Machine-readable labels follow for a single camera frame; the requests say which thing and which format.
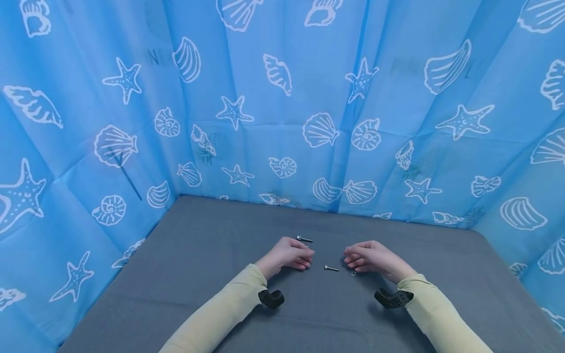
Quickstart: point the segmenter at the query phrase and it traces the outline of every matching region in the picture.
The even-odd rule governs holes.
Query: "white seashell print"
[[[92,216],[102,225],[115,225],[125,216],[126,203],[119,195],[102,199],[100,206],[92,210]]]
[[[537,262],[548,274],[565,274],[565,238],[557,240]]]
[[[382,213],[380,215],[373,215],[372,218],[380,218],[380,219],[390,219],[392,217],[392,212]]]
[[[510,265],[510,271],[512,272],[512,274],[518,278],[520,278],[522,276],[522,274],[524,273],[524,271],[528,268],[528,265],[526,264],[521,264],[519,262],[515,262],[513,264]]]
[[[534,230],[547,224],[547,218],[536,211],[527,197],[515,197],[500,206],[500,215],[520,230]]]
[[[551,109],[559,110],[565,104],[565,62],[554,60],[549,65],[540,93],[551,102]]]
[[[561,162],[565,165],[565,128],[547,134],[533,150],[530,163]]]
[[[25,293],[16,288],[0,288],[0,312],[23,299],[25,299]]]
[[[191,188],[196,188],[202,183],[202,175],[192,162],[188,162],[185,165],[179,164],[177,175],[180,175]]]
[[[410,168],[410,163],[412,163],[412,153],[414,152],[414,143],[412,140],[406,142],[403,148],[401,148],[396,155],[396,164],[400,165],[405,171]]]
[[[136,242],[134,245],[130,246],[125,252],[124,256],[120,257],[116,262],[112,264],[112,268],[122,268],[125,264],[129,262],[129,259],[135,254],[137,249],[143,244],[145,239]]]
[[[47,17],[51,11],[45,0],[20,0],[20,11],[29,38],[51,32],[51,21]]]
[[[283,206],[290,203],[290,200],[284,197],[278,197],[273,194],[259,194],[259,197],[263,199],[266,204],[271,204],[274,206]]]
[[[457,224],[465,220],[465,218],[450,215],[444,212],[432,212],[433,221],[439,224]]]
[[[381,143],[381,134],[377,132],[380,119],[367,119],[353,129],[351,143],[361,151],[372,151]]]
[[[175,137],[180,134],[180,124],[173,118],[169,107],[159,110],[155,115],[155,131],[166,137]]]
[[[329,186],[325,178],[319,178],[314,182],[312,192],[318,200],[325,203],[332,203],[341,196],[341,189]]]
[[[267,70],[267,79],[270,83],[282,88],[287,97],[292,91],[292,79],[286,64],[272,55],[263,54],[263,63]]]
[[[565,20],[565,0],[526,0],[518,24],[532,33],[549,33]]]
[[[170,196],[169,183],[165,180],[161,185],[149,188],[147,191],[147,203],[153,208],[163,208],[167,205]]]
[[[192,125],[192,133],[190,134],[190,137],[194,142],[198,142],[198,145],[204,151],[208,152],[212,156],[216,155],[216,148],[214,148],[214,146],[212,145],[212,142],[208,138],[208,135],[204,131],[202,131],[202,129],[199,128],[198,125]]]
[[[494,191],[501,183],[502,179],[500,177],[489,179],[487,177],[477,175],[475,176],[475,180],[471,182],[471,194],[473,194],[474,197],[481,197],[485,193]]]
[[[541,308],[544,313],[547,314],[553,325],[557,329],[559,333],[565,333],[565,317],[555,315],[551,311],[547,310],[546,308]]]
[[[296,173],[296,162],[289,157],[282,159],[269,157],[269,165],[275,174],[277,174],[277,176],[281,179],[288,178]]]
[[[371,201],[377,194],[377,186],[372,181],[353,182],[350,180],[344,187],[345,195],[351,204],[362,204]]]
[[[314,0],[312,8],[306,15],[305,27],[324,27],[332,24],[336,19],[336,10],[341,7],[344,0]]]
[[[63,120],[53,102],[42,91],[29,87],[4,86],[4,93],[21,108],[24,115],[36,123],[54,124],[63,128]]]
[[[236,32],[245,32],[263,0],[216,0],[216,9],[224,25]]]
[[[467,39],[456,52],[429,58],[424,67],[424,85],[433,94],[440,94],[463,72],[471,57],[471,40]]]
[[[179,48],[173,52],[172,56],[173,62],[179,69],[180,77],[185,83],[189,84],[198,78],[202,61],[198,48],[190,39],[183,37]]]
[[[333,146],[339,135],[340,132],[336,130],[332,117],[328,113],[312,115],[302,127],[302,136],[312,148],[320,147],[326,143]]]
[[[94,154],[110,167],[123,167],[128,158],[138,153],[137,136],[130,136],[113,125],[100,130],[94,140]]]

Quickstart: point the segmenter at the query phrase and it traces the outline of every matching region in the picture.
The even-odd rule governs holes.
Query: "scallop shell print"
[[[275,174],[277,174],[277,176],[281,179],[288,178],[296,173],[296,162],[289,157],[282,159],[269,157],[269,165]]]
[[[94,154],[110,167],[123,167],[137,152],[137,136],[130,136],[113,125],[103,128],[94,140]]]
[[[350,180],[344,187],[345,195],[351,204],[362,204],[371,201],[377,194],[377,186],[372,181],[353,182]]]
[[[353,129],[351,143],[360,151],[372,151],[381,143],[381,134],[377,132],[380,119],[367,119]]]
[[[520,230],[534,230],[547,224],[547,218],[536,211],[527,197],[512,198],[500,206],[500,215]]]
[[[565,62],[554,60],[549,65],[545,79],[541,83],[540,93],[551,102],[551,109],[559,110],[565,104]]]
[[[180,134],[180,124],[173,118],[169,107],[159,110],[155,115],[155,131],[165,137],[175,137]]]
[[[312,192],[318,200],[325,203],[332,203],[341,196],[341,188],[329,186],[325,178],[319,178],[314,182]]]
[[[548,274],[565,274],[565,238],[553,244],[537,262],[540,270]]]
[[[115,225],[125,216],[125,208],[126,204],[121,196],[109,195],[92,211],[92,216],[102,225]]]
[[[149,188],[147,191],[147,203],[153,208],[163,208],[167,205],[170,196],[169,183],[165,180],[161,185]]]
[[[302,127],[302,136],[312,148],[320,147],[329,143],[333,146],[340,132],[333,124],[332,117],[328,113],[312,115]]]
[[[424,85],[433,94],[440,94],[461,74],[471,57],[471,40],[466,40],[456,52],[429,58],[424,67]]]
[[[565,128],[547,134],[530,156],[532,164],[549,162],[561,162],[565,165]]]
[[[198,48],[190,39],[183,37],[179,48],[172,55],[173,62],[175,62],[180,77],[185,83],[189,84],[198,78],[202,61]]]
[[[180,175],[191,188],[196,188],[202,183],[202,175],[192,162],[188,162],[185,165],[179,164],[177,175]]]
[[[518,24],[532,33],[549,33],[565,20],[565,0],[526,0]]]

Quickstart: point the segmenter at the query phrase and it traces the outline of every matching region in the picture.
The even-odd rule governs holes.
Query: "light green sleeve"
[[[210,353],[225,336],[260,304],[258,293],[267,280],[248,265],[224,289],[196,310],[159,353]]]
[[[401,281],[398,289],[414,294],[406,309],[438,353],[492,353],[449,299],[422,274]]]

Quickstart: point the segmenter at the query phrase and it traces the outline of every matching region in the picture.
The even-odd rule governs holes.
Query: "person's right hand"
[[[348,246],[344,255],[347,266],[356,272],[379,272],[395,284],[417,274],[406,261],[378,241]]]

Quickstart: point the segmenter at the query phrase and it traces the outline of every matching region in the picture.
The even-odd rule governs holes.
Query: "starfish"
[[[67,263],[69,280],[61,289],[57,291],[57,293],[53,294],[51,299],[49,299],[49,302],[54,302],[55,300],[59,300],[67,294],[71,294],[72,301],[76,303],[80,295],[80,286],[84,281],[94,276],[94,271],[88,271],[84,268],[89,256],[90,251],[85,252],[82,256],[82,259],[80,259],[78,266],[73,265],[71,262]]]
[[[430,189],[429,182],[430,178],[424,179],[422,182],[415,182],[413,180],[404,180],[404,183],[410,187],[410,191],[405,195],[406,197],[417,197],[422,201],[423,204],[428,203],[428,195],[430,194],[441,194],[444,192],[441,189]]]
[[[229,175],[229,183],[230,184],[235,184],[237,182],[240,182],[242,184],[247,185],[247,187],[249,187],[249,182],[247,181],[247,178],[254,178],[255,176],[253,174],[249,174],[249,173],[242,173],[241,169],[240,169],[240,165],[236,164],[236,166],[234,167],[234,169],[231,171],[228,168],[223,168],[222,169],[224,171],[224,173],[226,173],[227,175]]]
[[[102,83],[107,86],[120,86],[124,94],[124,104],[129,103],[129,97],[132,92],[141,93],[141,88],[137,84],[137,74],[140,72],[141,65],[134,64],[131,68],[125,67],[120,58],[116,58],[118,68],[120,69],[120,76],[107,77],[102,80]]]
[[[237,131],[239,128],[239,123],[241,121],[251,122],[255,120],[251,115],[244,114],[242,109],[245,102],[245,96],[241,95],[237,98],[235,103],[232,103],[228,98],[221,96],[221,100],[224,102],[224,110],[216,114],[218,119],[229,119],[232,121],[233,128]]]
[[[361,65],[359,65],[357,75],[352,72],[345,75],[345,79],[353,84],[353,91],[347,100],[348,104],[353,102],[357,97],[365,99],[365,92],[369,88],[369,81],[378,71],[379,68],[377,66],[373,68],[373,71],[369,71],[367,58],[363,57],[363,59],[361,59]]]
[[[47,179],[39,181],[33,179],[28,160],[22,159],[19,180],[15,184],[0,185],[0,201],[6,204],[4,212],[0,213],[0,233],[7,231],[28,212],[43,217],[39,194],[46,184]]]
[[[463,136],[463,134],[468,130],[480,134],[488,134],[490,129],[481,125],[481,119],[483,119],[486,114],[492,112],[493,109],[494,104],[491,104],[480,108],[479,110],[468,111],[462,104],[460,104],[457,107],[457,114],[455,114],[455,116],[451,119],[437,124],[436,129],[453,129],[453,141],[460,139],[461,136]]]

